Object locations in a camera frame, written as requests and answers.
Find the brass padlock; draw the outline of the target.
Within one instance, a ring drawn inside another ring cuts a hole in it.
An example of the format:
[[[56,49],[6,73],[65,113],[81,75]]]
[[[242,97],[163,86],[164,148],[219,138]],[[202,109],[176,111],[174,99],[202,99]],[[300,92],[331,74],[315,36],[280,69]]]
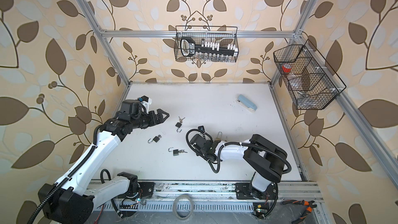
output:
[[[216,143],[219,143],[222,141],[222,132],[218,132],[217,137],[215,139]]]

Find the black padlock with keys top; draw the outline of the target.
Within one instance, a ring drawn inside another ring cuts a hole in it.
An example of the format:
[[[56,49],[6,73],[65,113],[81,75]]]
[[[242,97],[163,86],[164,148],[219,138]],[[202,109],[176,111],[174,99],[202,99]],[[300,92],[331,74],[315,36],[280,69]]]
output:
[[[181,127],[182,127],[182,122],[184,120],[184,118],[179,118],[179,121],[175,124],[175,127],[177,128],[176,132],[180,133],[182,131]]]

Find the black padlock with keys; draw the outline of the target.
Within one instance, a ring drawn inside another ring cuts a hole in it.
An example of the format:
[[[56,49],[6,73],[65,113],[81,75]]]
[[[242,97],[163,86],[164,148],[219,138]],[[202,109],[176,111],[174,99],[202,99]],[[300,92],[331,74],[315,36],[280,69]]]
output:
[[[174,149],[173,147],[170,147],[169,149],[168,149],[168,152],[172,152],[173,153],[173,156],[178,156],[179,154],[181,154],[181,153],[187,153],[185,150],[183,150],[183,149]]]
[[[175,124],[175,127],[177,128],[176,132],[180,133],[182,131],[181,127],[182,127],[182,122],[184,120],[184,118],[179,118],[179,121]]]

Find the black padlock with keys bottom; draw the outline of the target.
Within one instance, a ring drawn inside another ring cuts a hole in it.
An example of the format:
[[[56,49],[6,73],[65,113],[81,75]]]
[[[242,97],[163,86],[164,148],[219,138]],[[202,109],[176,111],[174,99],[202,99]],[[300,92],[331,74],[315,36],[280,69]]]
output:
[[[179,154],[181,154],[181,153],[187,153],[185,150],[183,150],[183,149],[174,149],[173,147],[170,147],[169,149],[168,149],[168,152],[172,152],[173,153],[173,156],[178,156]]]

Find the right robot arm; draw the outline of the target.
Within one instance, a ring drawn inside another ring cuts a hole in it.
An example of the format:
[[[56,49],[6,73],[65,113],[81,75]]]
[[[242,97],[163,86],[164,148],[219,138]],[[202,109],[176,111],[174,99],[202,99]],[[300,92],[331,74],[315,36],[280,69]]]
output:
[[[292,170],[285,150],[259,134],[241,142],[216,141],[201,126],[186,133],[186,143],[216,174],[221,163],[228,160],[244,161],[255,170],[248,186],[236,187],[239,199],[263,200],[270,196],[276,199],[282,176]]]

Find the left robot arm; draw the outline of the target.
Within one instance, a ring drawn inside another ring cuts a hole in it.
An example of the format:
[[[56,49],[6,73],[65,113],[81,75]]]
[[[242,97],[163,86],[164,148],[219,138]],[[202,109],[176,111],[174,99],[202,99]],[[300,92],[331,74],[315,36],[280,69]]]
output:
[[[92,144],[76,163],[53,185],[44,184],[39,190],[40,205],[28,223],[34,223],[43,212],[45,218],[60,224],[83,224],[96,208],[133,191],[136,176],[130,173],[120,173],[96,188],[88,186],[106,158],[134,129],[153,127],[169,118],[169,113],[162,109],[150,111],[151,103],[146,96],[125,100],[115,117],[97,126]]]

